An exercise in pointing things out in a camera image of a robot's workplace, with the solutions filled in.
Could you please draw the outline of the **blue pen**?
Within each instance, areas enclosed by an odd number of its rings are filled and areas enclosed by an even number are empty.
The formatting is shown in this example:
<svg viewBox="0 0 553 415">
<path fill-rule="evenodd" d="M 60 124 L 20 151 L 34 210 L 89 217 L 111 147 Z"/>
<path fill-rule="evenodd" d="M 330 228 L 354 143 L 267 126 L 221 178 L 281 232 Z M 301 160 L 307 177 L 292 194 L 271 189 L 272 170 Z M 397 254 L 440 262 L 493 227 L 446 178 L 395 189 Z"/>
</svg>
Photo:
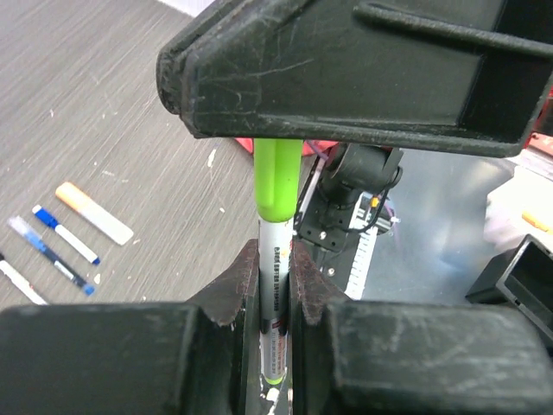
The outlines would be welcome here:
<svg viewBox="0 0 553 415">
<path fill-rule="evenodd" d="M 26 232 L 23 237 L 42 255 L 44 255 L 53 266 L 63 274 L 72 284 L 76 285 L 87 296 L 91 296 L 95 289 L 84 278 L 82 278 L 73 268 L 71 268 L 60 256 L 47 246 L 42 239 L 33 232 Z"/>
</svg>

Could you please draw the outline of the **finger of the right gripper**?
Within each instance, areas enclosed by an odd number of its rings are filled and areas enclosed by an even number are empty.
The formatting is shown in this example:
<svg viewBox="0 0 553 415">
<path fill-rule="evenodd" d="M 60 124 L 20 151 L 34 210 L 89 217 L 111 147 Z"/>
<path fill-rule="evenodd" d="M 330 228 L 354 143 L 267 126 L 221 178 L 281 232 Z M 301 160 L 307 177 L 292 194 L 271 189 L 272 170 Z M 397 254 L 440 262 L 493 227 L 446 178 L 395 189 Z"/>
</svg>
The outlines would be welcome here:
<svg viewBox="0 0 553 415">
<path fill-rule="evenodd" d="M 507 157 L 552 85 L 549 1 L 216 1 L 160 51 L 197 138 Z"/>
</svg>

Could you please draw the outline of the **red patterned cloth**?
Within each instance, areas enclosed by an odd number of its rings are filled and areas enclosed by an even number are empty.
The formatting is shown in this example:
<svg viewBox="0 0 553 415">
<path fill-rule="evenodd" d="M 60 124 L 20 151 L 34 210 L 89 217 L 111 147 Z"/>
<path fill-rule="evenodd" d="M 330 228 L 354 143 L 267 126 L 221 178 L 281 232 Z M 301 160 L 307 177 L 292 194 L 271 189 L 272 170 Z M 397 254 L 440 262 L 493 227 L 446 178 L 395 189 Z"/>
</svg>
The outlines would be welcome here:
<svg viewBox="0 0 553 415">
<path fill-rule="evenodd" d="M 236 142 L 249 154 L 253 155 L 255 150 L 255 139 L 249 137 L 236 137 Z"/>
</svg>

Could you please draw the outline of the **translucent highlighter body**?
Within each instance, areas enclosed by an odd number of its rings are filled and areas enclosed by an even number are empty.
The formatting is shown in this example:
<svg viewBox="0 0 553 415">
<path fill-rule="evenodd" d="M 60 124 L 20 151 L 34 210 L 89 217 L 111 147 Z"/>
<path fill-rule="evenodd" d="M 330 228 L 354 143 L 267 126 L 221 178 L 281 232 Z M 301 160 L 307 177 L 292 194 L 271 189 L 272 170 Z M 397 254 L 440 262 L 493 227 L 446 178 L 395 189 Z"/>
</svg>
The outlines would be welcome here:
<svg viewBox="0 0 553 415">
<path fill-rule="evenodd" d="M 133 231 L 95 202 L 80 210 L 81 215 L 116 244 L 123 246 L 134 235 Z"/>
</svg>

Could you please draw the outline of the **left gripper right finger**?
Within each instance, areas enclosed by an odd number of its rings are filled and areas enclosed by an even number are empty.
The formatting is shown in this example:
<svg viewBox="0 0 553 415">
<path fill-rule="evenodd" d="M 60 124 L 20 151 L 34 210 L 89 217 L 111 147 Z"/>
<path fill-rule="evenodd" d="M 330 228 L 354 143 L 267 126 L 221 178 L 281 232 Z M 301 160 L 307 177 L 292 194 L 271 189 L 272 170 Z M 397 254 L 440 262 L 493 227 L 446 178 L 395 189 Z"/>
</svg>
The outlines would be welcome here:
<svg viewBox="0 0 553 415">
<path fill-rule="evenodd" d="M 306 248 L 290 263 L 294 413 L 551 413 L 550 358 L 516 310 L 354 301 Z"/>
</svg>

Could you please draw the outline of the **light green pen cap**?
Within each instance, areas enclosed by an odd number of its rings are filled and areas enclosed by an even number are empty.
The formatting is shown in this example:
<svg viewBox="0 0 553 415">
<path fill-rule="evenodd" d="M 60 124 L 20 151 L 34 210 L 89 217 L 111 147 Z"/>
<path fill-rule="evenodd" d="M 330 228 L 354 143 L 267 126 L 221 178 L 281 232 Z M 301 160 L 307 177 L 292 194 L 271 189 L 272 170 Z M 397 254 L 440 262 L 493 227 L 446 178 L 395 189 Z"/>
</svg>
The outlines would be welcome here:
<svg viewBox="0 0 553 415">
<path fill-rule="evenodd" d="M 268 222 L 285 222 L 296 212 L 302 141 L 255 138 L 253 145 L 255 201 Z"/>
</svg>

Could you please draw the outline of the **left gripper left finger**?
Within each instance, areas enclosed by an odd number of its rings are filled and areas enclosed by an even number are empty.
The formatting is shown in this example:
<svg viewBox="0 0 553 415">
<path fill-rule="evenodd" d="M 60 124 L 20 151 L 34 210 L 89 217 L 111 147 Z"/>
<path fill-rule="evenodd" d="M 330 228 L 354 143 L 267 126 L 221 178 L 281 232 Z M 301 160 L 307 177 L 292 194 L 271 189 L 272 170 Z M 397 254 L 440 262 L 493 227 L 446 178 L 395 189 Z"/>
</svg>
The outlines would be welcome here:
<svg viewBox="0 0 553 415">
<path fill-rule="evenodd" d="M 4 414 L 256 414 L 257 242 L 183 303 L 1 314 Z"/>
</svg>

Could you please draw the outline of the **orange highlighter cap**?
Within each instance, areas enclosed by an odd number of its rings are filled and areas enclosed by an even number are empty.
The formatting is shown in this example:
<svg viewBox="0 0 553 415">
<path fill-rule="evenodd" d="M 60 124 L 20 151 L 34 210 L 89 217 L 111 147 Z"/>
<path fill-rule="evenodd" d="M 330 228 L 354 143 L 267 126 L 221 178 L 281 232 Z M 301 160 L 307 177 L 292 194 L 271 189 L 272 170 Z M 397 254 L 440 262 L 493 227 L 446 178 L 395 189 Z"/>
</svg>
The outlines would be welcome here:
<svg viewBox="0 0 553 415">
<path fill-rule="evenodd" d="M 92 199 L 71 182 L 62 183 L 55 190 L 55 196 L 76 212 L 83 211 L 92 203 Z"/>
</svg>

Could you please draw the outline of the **clear pen cap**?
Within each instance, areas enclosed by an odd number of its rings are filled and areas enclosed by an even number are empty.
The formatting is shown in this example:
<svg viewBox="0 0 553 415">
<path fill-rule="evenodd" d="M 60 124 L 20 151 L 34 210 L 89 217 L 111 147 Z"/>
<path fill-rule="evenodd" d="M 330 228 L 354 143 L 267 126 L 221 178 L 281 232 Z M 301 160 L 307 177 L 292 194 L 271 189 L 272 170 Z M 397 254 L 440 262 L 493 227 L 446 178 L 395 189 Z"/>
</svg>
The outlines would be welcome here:
<svg viewBox="0 0 553 415">
<path fill-rule="evenodd" d="M 8 219 L 9 226 L 25 239 L 35 237 L 34 229 L 21 217 L 14 216 Z"/>
</svg>

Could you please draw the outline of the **blue silver pen cap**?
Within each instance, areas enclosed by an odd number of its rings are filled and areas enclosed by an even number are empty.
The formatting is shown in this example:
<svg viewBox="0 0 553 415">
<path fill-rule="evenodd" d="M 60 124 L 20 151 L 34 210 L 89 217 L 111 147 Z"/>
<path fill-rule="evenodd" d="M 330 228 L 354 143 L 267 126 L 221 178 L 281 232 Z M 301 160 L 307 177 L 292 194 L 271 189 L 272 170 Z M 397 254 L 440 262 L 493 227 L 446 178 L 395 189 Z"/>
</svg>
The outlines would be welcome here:
<svg viewBox="0 0 553 415">
<path fill-rule="evenodd" d="M 41 205 L 35 205 L 32 208 L 32 213 L 46 227 L 55 229 L 59 225 L 59 221 Z"/>
</svg>

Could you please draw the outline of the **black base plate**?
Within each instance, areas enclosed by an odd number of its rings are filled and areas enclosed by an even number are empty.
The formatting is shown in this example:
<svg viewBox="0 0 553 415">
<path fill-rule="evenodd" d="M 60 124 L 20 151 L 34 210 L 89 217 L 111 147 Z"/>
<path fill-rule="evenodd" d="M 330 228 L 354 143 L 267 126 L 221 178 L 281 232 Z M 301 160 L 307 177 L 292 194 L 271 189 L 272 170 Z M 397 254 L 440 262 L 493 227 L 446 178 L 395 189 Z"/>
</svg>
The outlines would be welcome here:
<svg viewBox="0 0 553 415">
<path fill-rule="evenodd" d="M 330 278 L 346 276 L 346 253 L 352 248 L 352 226 L 360 192 L 327 172 L 326 161 L 316 157 L 297 203 L 294 230 L 319 271 Z"/>
</svg>

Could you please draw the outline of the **black white marker pen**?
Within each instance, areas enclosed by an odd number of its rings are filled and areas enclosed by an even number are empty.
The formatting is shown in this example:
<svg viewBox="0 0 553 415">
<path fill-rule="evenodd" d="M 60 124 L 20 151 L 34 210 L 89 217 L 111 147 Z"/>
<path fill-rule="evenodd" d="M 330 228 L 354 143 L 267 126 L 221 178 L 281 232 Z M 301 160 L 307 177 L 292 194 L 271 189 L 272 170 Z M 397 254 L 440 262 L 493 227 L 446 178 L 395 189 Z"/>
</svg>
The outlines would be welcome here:
<svg viewBox="0 0 553 415">
<path fill-rule="evenodd" d="M 48 301 L 44 299 L 34 288 L 34 286 L 18 272 L 1 254 L 0 260 L 1 273 L 32 303 L 37 305 L 48 305 Z"/>
</svg>

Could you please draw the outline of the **white pen black tip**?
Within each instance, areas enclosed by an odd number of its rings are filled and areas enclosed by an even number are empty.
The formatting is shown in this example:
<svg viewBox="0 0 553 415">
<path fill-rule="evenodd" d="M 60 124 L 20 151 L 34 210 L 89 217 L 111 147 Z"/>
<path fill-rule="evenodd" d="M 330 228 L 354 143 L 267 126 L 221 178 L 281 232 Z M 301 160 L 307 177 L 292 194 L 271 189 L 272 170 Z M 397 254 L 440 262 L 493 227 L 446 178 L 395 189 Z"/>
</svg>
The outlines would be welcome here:
<svg viewBox="0 0 553 415">
<path fill-rule="evenodd" d="M 54 231 L 89 263 L 93 265 L 100 264 L 99 256 L 63 225 L 58 224 Z"/>
</svg>

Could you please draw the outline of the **white pen green tip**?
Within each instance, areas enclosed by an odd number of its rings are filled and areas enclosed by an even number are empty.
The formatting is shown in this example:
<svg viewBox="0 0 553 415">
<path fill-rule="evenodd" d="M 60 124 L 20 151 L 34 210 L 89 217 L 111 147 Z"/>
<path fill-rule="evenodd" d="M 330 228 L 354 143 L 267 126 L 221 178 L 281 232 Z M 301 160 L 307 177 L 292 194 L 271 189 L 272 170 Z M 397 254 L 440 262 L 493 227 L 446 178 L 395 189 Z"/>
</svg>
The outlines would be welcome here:
<svg viewBox="0 0 553 415">
<path fill-rule="evenodd" d="M 286 374 L 292 237 L 291 220 L 259 221 L 261 369 L 270 385 L 280 384 Z"/>
</svg>

